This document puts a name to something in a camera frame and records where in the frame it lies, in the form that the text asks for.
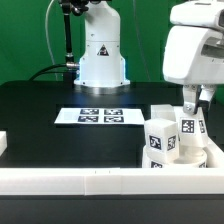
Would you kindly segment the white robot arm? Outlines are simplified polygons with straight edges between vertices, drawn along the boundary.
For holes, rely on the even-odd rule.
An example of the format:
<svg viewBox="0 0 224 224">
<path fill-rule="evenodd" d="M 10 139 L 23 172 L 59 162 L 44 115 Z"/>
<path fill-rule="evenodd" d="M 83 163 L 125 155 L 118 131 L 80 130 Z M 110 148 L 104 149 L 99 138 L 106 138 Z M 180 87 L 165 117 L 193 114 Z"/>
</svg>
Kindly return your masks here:
<svg viewBox="0 0 224 224">
<path fill-rule="evenodd" d="M 93 1 L 85 13 L 85 53 L 76 85 L 95 90 L 130 83 L 120 54 L 120 16 L 108 3 Z M 171 9 L 162 72 L 183 86 L 183 111 L 197 112 L 224 84 L 224 0 L 189 0 Z"/>
</svg>

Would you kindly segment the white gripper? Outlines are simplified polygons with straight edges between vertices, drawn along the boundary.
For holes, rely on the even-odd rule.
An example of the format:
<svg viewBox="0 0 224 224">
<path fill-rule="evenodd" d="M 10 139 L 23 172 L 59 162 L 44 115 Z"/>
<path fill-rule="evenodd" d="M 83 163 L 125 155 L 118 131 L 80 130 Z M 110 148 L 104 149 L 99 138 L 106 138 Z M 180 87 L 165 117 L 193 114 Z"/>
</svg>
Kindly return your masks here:
<svg viewBox="0 0 224 224">
<path fill-rule="evenodd" d="M 208 110 L 216 92 L 224 84 L 223 34 L 209 29 L 174 26 L 167 38 L 163 75 L 168 82 L 183 86 L 183 111 L 197 113 L 199 106 Z"/>
</svg>

